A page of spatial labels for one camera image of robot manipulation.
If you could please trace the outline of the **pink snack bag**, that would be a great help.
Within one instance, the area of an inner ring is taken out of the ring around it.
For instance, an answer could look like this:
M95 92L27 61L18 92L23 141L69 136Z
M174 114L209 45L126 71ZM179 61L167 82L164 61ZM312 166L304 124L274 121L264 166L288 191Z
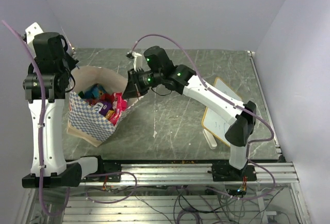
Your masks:
M112 101L112 108L114 110L114 113L109 119L109 121L113 125L116 125L122 112L124 112L127 109L128 101L122 98L122 93L120 92L114 92L111 95L111 101Z

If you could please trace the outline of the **checkered paper bag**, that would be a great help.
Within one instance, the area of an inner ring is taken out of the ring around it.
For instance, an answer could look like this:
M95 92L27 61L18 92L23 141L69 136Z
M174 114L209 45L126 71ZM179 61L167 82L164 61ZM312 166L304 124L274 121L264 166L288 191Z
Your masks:
M99 101L111 102L114 92L123 93L127 79L107 68L82 66L72 72L76 80L73 91L69 94L69 120L67 133L82 138L93 146L98 147L105 142L118 127L119 123L130 114L137 105L139 98L129 99L127 109L122 112L116 125L92 109ZM101 84L108 92L101 100L82 99L83 92L94 84Z

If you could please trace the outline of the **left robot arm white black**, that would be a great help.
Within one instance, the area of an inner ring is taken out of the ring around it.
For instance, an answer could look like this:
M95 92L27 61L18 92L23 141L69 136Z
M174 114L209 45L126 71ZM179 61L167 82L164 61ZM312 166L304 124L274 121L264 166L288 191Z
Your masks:
M77 187L90 177L105 176L99 155L67 162L62 148L62 113L71 72L78 63L68 53L64 36L56 32L36 35L35 56L23 81L25 99L32 117L34 158L30 173L22 178L24 188Z

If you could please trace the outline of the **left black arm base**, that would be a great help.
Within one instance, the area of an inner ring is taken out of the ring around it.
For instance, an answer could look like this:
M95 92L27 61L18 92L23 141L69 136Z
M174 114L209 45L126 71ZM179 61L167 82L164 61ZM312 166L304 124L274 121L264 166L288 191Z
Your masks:
M96 156L97 158L97 171L87 175L87 179L96 180L105 180L106 176L100 176L100 174L108 174L107 181L108 182L120 182L121 175L120 172L122 170L121 164L117 161L111 160L103 160L100 155Z

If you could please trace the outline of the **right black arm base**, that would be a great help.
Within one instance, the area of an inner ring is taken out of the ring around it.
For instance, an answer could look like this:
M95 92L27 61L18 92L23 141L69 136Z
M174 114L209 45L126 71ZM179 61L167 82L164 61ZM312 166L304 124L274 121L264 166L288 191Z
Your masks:
M244 179L249 182L257 180L255 167L253 165L246 164L242 169L236 169L227 161L212 164L211 169L208 170L207 173L212 175L214 182L238 182Z

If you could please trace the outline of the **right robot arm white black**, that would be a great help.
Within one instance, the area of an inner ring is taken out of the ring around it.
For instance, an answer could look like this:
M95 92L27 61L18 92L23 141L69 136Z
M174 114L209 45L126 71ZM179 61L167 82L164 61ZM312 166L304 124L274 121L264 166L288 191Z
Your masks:
M243 103L229 97L198 77L197 72L186 65L175 65L163 48L153 46L143 54L128 52L134 67L128 73L128 81L122 97L126 100L146 95L159 85L169 91L190 97L205 105L228 124L225 139L230 143L227 174L232 180L245 175L248 139L254 131L256 105Z

